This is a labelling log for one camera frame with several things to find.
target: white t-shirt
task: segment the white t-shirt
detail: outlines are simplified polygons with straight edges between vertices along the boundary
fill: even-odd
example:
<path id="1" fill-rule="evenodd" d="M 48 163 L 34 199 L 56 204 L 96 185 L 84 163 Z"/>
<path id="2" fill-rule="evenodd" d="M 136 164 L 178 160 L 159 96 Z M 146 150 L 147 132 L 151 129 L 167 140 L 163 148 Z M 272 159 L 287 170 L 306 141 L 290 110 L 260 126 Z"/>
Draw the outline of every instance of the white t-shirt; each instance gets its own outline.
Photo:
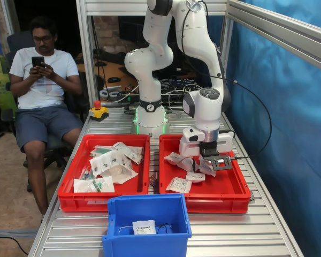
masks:
<path id="1" fill-rule="evenodd" d="M 23 48 L 17 51 L 10 74 L 23 77 L 24 80 L 29 77 L 32 68 L 33 56 L 42 56 L 37 53 L 34 47 Z M 49 64 L 55 73 L 66 79 L 72 75 L 78 75 L 76 63 L 73 57 L 64 51 L 56 50 L 51 56 L 44 56 L 46 64 Z M 19 109 L 32 109 L 58 105 L 63 103 L 63 89 L 46 77 L 43 77 L 30 87 L 29 91 L 18 98 Z"/>

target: brick wall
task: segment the brick wall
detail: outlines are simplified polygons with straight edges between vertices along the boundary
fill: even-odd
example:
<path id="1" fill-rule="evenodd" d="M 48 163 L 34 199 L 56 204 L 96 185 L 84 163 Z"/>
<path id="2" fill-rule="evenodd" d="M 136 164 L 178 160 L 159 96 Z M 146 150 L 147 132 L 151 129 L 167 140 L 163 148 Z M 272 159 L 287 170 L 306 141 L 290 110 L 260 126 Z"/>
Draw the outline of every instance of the brick wall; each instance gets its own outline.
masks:
<path id="1" fill-rule="evenodd" d="M 135 43 L 120 39 L 117 16 L 94 17 L 99 47 L 107 52 L 129 52 L 139 48 Z"/>

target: red button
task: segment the red button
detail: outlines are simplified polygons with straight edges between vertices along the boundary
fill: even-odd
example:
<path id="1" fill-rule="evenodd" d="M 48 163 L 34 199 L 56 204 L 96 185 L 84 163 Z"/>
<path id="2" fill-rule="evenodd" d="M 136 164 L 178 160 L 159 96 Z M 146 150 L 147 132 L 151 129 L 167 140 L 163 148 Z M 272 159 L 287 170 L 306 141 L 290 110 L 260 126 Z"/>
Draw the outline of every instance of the red button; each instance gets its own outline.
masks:
<path id="1" fill-rule="evenodd" d="M 94 101 L 94 108 L 95 108 L 96 110 L 101 109 L 101 102 L 100 102 L 100 101 Z"/>

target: black hair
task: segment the black hair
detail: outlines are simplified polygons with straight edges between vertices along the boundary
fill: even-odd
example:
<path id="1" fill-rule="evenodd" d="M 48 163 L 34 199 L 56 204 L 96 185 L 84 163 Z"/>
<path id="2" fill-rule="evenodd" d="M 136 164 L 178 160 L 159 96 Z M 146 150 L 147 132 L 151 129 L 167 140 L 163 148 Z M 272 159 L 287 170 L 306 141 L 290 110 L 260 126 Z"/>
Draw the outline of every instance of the black hair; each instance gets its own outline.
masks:
<path id="1" fill-rule="evenodd" d="M 35 28 L 48 29 L 52 36 L 55 36 L 57 34 L 56 23 L 54 22 L 54 20 L 47 16 L 38 16 L 34 18 L 30 23 L 31 34 Z"/>

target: blue plastic box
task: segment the blue plastic box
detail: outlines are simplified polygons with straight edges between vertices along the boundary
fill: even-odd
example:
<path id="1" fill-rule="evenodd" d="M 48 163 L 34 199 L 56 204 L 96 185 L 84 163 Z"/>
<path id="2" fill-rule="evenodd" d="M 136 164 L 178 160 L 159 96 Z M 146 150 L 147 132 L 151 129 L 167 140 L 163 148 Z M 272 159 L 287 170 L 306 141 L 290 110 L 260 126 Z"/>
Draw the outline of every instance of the blue plastic box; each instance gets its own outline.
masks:
<path id="1" fill-rule="evenodd" d="M 183 194 L 129 195 L 107 202 L 105 257 L 185 257 L 192 230 Z M 155 235 L 135 235 L 132 222 L 154 220 Z"/>

